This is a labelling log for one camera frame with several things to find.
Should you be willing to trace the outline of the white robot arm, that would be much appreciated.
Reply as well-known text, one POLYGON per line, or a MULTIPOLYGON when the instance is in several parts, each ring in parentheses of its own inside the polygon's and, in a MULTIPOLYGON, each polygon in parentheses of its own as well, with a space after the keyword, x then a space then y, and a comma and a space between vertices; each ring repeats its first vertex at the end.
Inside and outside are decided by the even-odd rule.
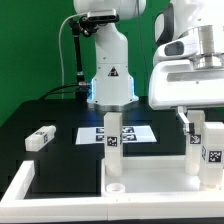
MULTIPOLYGON (((79 29, 95 36, 96 75, 88 103, 108 109, 137 101, 128 72, 126 37, 115 23, 141 15, 146 0, 73 0, 79 29)), ((190 108, 224 106, 224 0, 170 0, 156 17, 148 102, 174 109, 193 133, 190 108)))

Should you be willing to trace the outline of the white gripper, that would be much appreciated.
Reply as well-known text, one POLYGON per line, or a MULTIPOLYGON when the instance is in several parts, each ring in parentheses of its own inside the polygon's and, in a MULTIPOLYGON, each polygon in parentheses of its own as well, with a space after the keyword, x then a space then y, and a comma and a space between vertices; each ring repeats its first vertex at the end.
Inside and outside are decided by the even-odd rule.
POLYGON ((177 108, 184 134, 194 134, 186 108, 224 106, 224 69, 194 70, 189 60, 160 62, 151 74, 148 101, 154 110, 177 108))

